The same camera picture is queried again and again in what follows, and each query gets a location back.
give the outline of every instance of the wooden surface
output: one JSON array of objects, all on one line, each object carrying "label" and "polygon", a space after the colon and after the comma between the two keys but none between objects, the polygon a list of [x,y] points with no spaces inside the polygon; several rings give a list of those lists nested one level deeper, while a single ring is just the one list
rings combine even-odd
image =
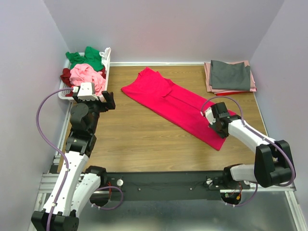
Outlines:
[{"label": "wooden surface", "polygon": [[[153,66],[165,78],[202,97],[214,96],[205,89],[203,66]],[[252,164],[254,153],[229,136],[216,151],[180,127],[126,96],[121,87],[133,82],[141,66],[111,67],[108,91],[114,92],[115,110],[101,113],[97,141],[87,164],[107,171],[221,170],[233,164]],[[265,133],[252,93],[233,95],[243,108],[245,120]],[[239,114],[237,106],[223,99],[227,108]]]}]

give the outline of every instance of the cable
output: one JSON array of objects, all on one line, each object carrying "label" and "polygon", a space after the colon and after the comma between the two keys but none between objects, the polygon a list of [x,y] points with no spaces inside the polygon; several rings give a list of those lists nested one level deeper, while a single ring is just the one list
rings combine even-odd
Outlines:
[{"label": "cable", "polygon": [[240,194],[241,194],[241,192],[242,192],[242,190],[243,190],[243,188],[242,188],[242,185],[241,185],[241,183],[239,182],[239,184],[238,184],[238,186],[236,186],[236,189],[234,189],[233,190],[233,192],[231,192],[230,194],[228,194],[229,196],[232,196],[234,193],[235,193],[235,191],[237,190],[237,188],[240,186],[240,188],[241,188],[241,190],[240,190]]},{"label": "cable", "polygon": [[[41,137],[42,137],[42,138],[44,139],[44,141],[46,141],[46,143],[49,144],[54,150],[56,150],[58,153],[60,153],[60,155],[63,157],[63,159],[64,159],[64,161],[65,161],[66,168],[68,169],[68,160],[67,160],[66,156],[64,155],[64,153],[63,153],[60,149],[58,149],[52,142],[50,142],[49,139],[47,139],[47,137],[46,137],[46,136],[44,135],[44,133],[42,132],[42,129],[40,128],[39,120],[38,120],[38,119],[39,119],[40,110],[41,110],[43,104],[46,102],[46,100],[47,100],[49,97],[53,96],[54,94],[56,94],[56,93],[58,93],[58,92],[61,92],[61,91],[64,91],[64,90],[73,90],[73,88],[63,88],[63,89],[59,89],[59,90],[57,90],[57,91],[51,93],[50,95],[48,95],[48,96],[40,103],[39,108],[38,108],[38,111],[37,111],[36,123],[37,123],[38,131],[39,131]],[[49,212],[49,215],[48,215],[48,218],[47,218],[46,231],[50,231],[51,217],[52,217],[52,214],[53,214],[53,211],[54,211],[54,207],[55,207],[55,205],[56,205],[56,203],[57,203],[57,201],[58,201],[59,195],[60,195],[60,193],[61,193],[61,190],[62,190],[62,188],[63,188],[63,186],[64,186],[65,180],[66,180],[66,178],[67,178],[67,174],[68,174],[68,171],[65,171],[63,180],[62,180],[61,185],[60,185],[60,187],[59,187],[59,190],[58,190],[56,196],[54,197],[54,201],[53,201],[54,206],[51,207],[50,212]]]},{"label": "cable", "polygon": [[294,179],[295,179],[295,169],[293,167],[293,164],[291,163],[291,160],[288,158],[287,154],[277,145],[275,144],[274,142],[270,141],[269,139],[267,139],[264,135],[258,133],[257,131],[255,131],[254,129],[252,129],[248,124],[245,123],[244,121],[244,115],[243,115],[243,110],[241,108],[241,106],[239,105],[239,103],[228,97],[228,96],[215,96],[215,97],[212,97],[210,99],[208,99],[201,107],[201,113],[203,115],[205,115],[205,112],[204,112],[204,106],[212,99],[215,99],[215,98],[226,98],[226,99],[229,99],[229,100],[232,100],[233,102],[236,103],[236,105],[238,106],[238,108],[240,109],[240,113],[241,113],[241,121],[242,121],[242,124],[244,125],[244,127],[246,127],[248,130],[250,130],[252,133],[254,133],[255,135],[257,135],[258,137],[260,137],[261,139],[265,140],[266,142],[270,143],[271,145],[273,145],[282,155],[283,157],[285,158],[286,162],[288,163],[288,165],[290,166],[290,170],[291,170],[291,179],[285,183],[285,184],[278,184],[278,186],[281,186],[281,187],[284,187],[284,186],[289,186],[290,184],[293,183]]},{"label": "cable", "polygon": [[243,202],[243,203],[240,203],[240,204],[238,204],[238,205],[232,205],[232,204],[228,204],[228,203],[226,203],[226,204],[227,204],[227,205],[230,205],[230,206],[233,206],[233,207],[241,207],[241,206],[244,206],[244,205],[248,204],[248,203],[255,197],[257,191],[258,191],[258,184],[256,183],[256,190],[254,191],[254,194],[252,194],[252,196],[251,196],[247,201],[245,201],[245,202]]},{"label": "cable", "polygon": [[111,207],[111,208],[100,207],[100,206],[97,206],[96,204],[92,204],[92,206],[94,206],[94,207],[96,207],[98,209],[101,209],[101,210],[113,210],[113,209],[118,208],[123,203],[123,199],[124,199],[124,194],[123,194],[122,190],[120,188],[118,188],[118,187],[115,187],[115,186],[106,186],[106,187],[99,188],[99,189],[97,189],[95,191],[100,191],[100,190],[105,190],[105,189],[117,189],[121,193],[120,202],[116,206]]},{"label": "cable", "polygon": [[242,187],[242,184],[241,184],[241,183],[239,183],[239,184],[240,184],[240,187],[241,187],[240,196],[242,196],[243,187]]},{"label": "cable", "polygon": [[109,200],[110,200],[110,198],[111,198],[111,189],[109,189]]}]

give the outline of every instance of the pink folded shirt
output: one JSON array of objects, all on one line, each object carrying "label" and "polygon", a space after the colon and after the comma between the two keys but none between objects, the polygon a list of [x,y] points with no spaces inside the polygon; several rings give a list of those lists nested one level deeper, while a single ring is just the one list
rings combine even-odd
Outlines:
[{"label": "pink folded shirt", "polygon": [[[240,61],[240,62],[232,62],[229,64],[239,64],[244,62],[245,66],[249,66],[249,62],[247,60]],[[204,69],[205,69],[205,84],[206,84],[206,90],[207,92],[212,93],[228,93],[228,92],[246,92],[244,90],[223,90],[223,89],[212,89],[212,86],[210,85],[210,70],[211,70],[211,64],[210,63],[204,63]],[[252,76],[252,73],[250,71],[250,91],[255,92],[257,91],[254,77]]]},{"label": "pink folded shirt", "polygon": [[106,79],[102,77],[102,72],[94,71],[89,64],[77,64],[70,72],[69,80],[74,86],[80,86],[81,83],[85,82],[94,83],[96,95],[101,95],[105,89]]}]

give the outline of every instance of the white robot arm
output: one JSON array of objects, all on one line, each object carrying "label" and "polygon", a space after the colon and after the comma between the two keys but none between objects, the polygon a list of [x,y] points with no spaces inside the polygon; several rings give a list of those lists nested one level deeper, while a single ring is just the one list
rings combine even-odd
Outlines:
[{"label": "white robot arm", "polygon": [[[82,83],[80,87],[73,88],[73,98],[77,103],[71,109],[72,128],[65,149],[67,161],[63,163],[43,210],[35,211],[32,215],[31,221],[37,231],[77,230],[78,217],[86,202],[99,187],[107,184],[106,169],[96,166],[87,168],[82,180],[79,180],[96,142],[94,134],[100,113],[116,107],[112,92],[109,94],[103,91],[101,97],[97,97],[94,92],[93,83]],[[107,187],[121,192],[117,187]]]},{"label": "white robot arm", "polygon": [[230,115],[225,103],[212,105],[205,111],[204,116],[210,127],[222,138],[232,135],[256,154],[253,165],[226,167],[225,176],[229,181],[246,180],[258,183],[262,187],[269,187],[280,185],[292,178],[294,166],[290,146],[286,141],[276,141],[263,135],[240,116]]}]

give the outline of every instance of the green shirt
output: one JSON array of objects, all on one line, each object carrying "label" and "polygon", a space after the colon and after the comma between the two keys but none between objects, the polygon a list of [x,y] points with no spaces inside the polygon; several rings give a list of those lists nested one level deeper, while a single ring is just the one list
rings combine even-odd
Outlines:
[{"label": "green shirt", "polygon": [[86,47],[85,56],[80,56],[78,52],[67,52],[66,57],[71,62],[70,69],[76,64],[89,64],[95,71],[101,71],[104,68],[100,52],[92,47]]}]

